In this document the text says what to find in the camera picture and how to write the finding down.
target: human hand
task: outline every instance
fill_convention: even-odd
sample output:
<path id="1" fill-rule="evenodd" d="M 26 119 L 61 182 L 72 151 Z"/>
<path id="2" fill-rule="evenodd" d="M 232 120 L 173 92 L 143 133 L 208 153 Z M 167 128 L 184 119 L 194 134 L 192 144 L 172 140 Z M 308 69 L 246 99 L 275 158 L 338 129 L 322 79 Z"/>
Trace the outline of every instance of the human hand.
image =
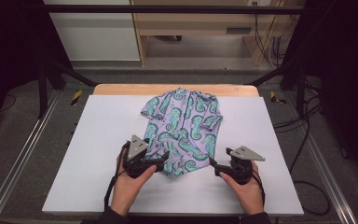
<path id="1" fill-rule="evenodd" d="M 118 173 L 122 174 L 117 177 L 117 181 L 113 189 L 113 198 L 110 208 L 125 217 L 129 213 L 136 196 L 141 190 L 141 187 L 153 175 L 153 173 L 155 173 L 157 166 L 150 166 L 143 174 L 134 179 L 128 176 L 126 172 L 123 172 L 123 160 L 124 158 L 121 158 Z"/>
<path id="2" fill-rule="evenodd" d="M 258 173 L 258 167 L 254 161 L 252 161 L 252 166 L 254 172 Z M 254 177 L 252 177 L 249 183 L 240 185 L 231 176 L 224 174 L 223 172 L 220 172 L 220 176 L 232 190 L 234 190 L 242 209 L 247 215 L 250 216 L 264 212 L 262 190 Z"/>

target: white table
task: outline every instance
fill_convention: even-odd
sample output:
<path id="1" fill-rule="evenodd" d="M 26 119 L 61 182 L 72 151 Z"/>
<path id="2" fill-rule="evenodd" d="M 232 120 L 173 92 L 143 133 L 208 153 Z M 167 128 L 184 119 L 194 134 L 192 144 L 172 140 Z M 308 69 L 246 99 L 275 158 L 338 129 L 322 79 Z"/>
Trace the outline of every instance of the white table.
<path id="1" fill-rule="evenodd" d="M 103 197 L 115 173 L 116 157 L 133 134 L 144 136 L 140 115 L 154 95 L 91 95 L 43 207 L 55 215 L 103 211 Z M 224 116 L 215 159 L 228 163 L 226 147 L 247 146 L 258 161 L 271 216 L 303 215 L 263 98 L 218 96 Z M 144 185 L 130 212 L 142 216 L 237 216 L 243 214 L 231 189 L 213 167 L 179 177 L 156 173 Z"/>

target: sleeve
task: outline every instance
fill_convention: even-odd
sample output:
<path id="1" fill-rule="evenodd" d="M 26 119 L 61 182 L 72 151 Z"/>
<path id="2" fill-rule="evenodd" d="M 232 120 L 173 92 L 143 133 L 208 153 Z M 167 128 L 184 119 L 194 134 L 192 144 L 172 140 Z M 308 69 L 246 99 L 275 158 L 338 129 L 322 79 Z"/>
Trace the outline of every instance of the sleeve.
<path id="1" fill-rule="evenodd" d="M 141 111 L 141 114 L 149 119 L 162 119 L 167 112 L 167 107 L 170 104 L 171 97 L 171 91 L 153 97 L 146 103 Z"/>
<path id="2" fill-rule="evenodd" d="M 103 211 L 98 220 L 83 220 L 80 224 L 127 224 L 130 223 L 130 220 L 126 217 L 122 217 L 115 211 L 110 208 L 107 208 Z"/>
<path id="3" fill-rule="evenodd" d="M 241 218 L 241 224 L 271 224 L 265 212 Z"/>
<path id="4" fill-rule="evenodd" d="M 213 100 L 208 104 L 208 108 L 206 109 L 200 127 L 206 129 L 208 131 L 214 130 L 215 127 L 218 127 L 223 117 L 220 114 L 218 109 L 218 101 L 213 98 Z"/>

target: black backdrop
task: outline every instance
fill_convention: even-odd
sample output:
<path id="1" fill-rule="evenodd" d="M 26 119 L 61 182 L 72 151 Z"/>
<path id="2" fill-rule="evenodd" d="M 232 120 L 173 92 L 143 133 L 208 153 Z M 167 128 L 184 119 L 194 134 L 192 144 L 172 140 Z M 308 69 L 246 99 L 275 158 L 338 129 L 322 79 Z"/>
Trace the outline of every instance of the black backdrop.
<path id="1" fill-rule="evenodd" d="M 307 7 L 326 2 L 308 0 Z M 318 16 L 301 17 L 285 60 L 293 57 Z M 304 56 L 306 75 L 321 78 L 324 111 L 342 147 L 358 160 L 358 1 L 336 1 Z"/>
<path id="2" fill-rule="evenodd" d="M 49 14 L 23 12 L 21 3 L 44 4 L 42 0 L 0 0 L 0 108 L 10 89 L 37 79 L 43 60 L 72 68 Z"/>

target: purple shirt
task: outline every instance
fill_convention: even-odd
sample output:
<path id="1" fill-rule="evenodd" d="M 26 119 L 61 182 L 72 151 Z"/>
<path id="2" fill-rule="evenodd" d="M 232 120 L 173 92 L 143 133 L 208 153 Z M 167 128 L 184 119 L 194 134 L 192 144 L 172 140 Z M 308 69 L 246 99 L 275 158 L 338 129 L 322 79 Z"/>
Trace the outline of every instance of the purple shirt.
<path id="1" fill-rule="evenodd" d="M 183 175 L 209 165 L 214 159 L 222 116 L 214 95 L 179 88 L 153 97 L 141 114 L 149 118 L 147 159 L 160 158 L 167 150 L 164 174 Z"/>

